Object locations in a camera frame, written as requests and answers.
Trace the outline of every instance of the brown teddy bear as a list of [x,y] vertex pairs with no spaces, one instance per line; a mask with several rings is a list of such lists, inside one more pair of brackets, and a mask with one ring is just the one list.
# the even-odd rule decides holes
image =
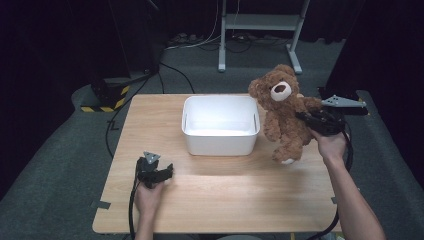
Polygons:
[[293,69],[282,64],[253,80],[249,94],[267,111],[263,124],[265,136],[272,142],[280,140],[281,146],[274,150],[272,159],[284,164],[299,160],[303,146],[309,144],[312,135],[295,113],[319,110],[321,100],[300,95]]

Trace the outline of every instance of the forearm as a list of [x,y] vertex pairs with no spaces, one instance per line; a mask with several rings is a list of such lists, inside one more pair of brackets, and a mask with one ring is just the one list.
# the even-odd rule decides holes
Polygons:
[[135,240],[153,240],[154,215],[140,214]]
[[326,161],[343,234],[355,240],[385,239],[377,217],[342,163],[341,160]]

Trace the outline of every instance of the gray carpet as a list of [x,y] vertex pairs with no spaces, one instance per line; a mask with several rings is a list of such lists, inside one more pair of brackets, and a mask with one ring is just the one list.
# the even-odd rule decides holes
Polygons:
[[[343,42],[299,43],[296,52],[303,74],[298,79],[304,95],[318,96],[317,87],[325,85],[342,46]],[[233,51],[247,47],[228,44]],[[204,48],[214,49],[216,45]],[[167,50],[161,61],[183,72],[196,93],[245,93],[250,81],[275,65],[290,65],[281,44],[255,44],[242,53],[227,52],[225,73],[217,72],[217,50]],[[156,75],[138,94],[191,93],[187,80],[178,72],[161,66],[160,76],[163,87]],[[131,85],[129,95],[135,94],[141,84]],[[79,106],[89,91],[89,86],[85,86],[74,93],[73,115],[47,139],[1,201],[0,239],[123,239],[124,235],[101,235],[91,228],[96,209],[90,205],[100,199],[112,161],[105,132],[114,113],[81,112]],[[389,239],[424,239],[423,190],[394,145],[372,96],[366,91],[358,94],[368,103],[370,115],[347,117],[355,149],[352,176]],[[115,119],[115,126],[120,129],[128,105]],[[120,129],[109,132],[112,152]],[[310,235],[296,234],[297,239]],[[286,233],[271,236],[289,239]]]

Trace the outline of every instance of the white plastic bin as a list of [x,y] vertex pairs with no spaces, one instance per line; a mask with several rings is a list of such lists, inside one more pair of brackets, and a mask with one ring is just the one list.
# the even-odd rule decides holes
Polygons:
[[182,130],[192,155],[249,155],[260,130],[256,101],[250,96],[189,97],[184,103]]

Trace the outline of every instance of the table top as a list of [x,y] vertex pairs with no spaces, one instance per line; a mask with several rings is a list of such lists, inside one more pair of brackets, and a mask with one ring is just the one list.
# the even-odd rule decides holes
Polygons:
[[[157,233],[312,232],[328,227],[336,205],[317,142],[291,165],[271,160],[279,143],[259,132],[248,156],[193,156],[181,129],[188,94],[136,95],[105,183],[93,230],[128,233],[128,202],[136,162],[143,152],[161,155],[158,169],[174,165],[166,181]],[[258,105],[263,122],[265,111]],[[134,225],[138,211],[134,207]],[[341,231],[339,225],[334,231]]]

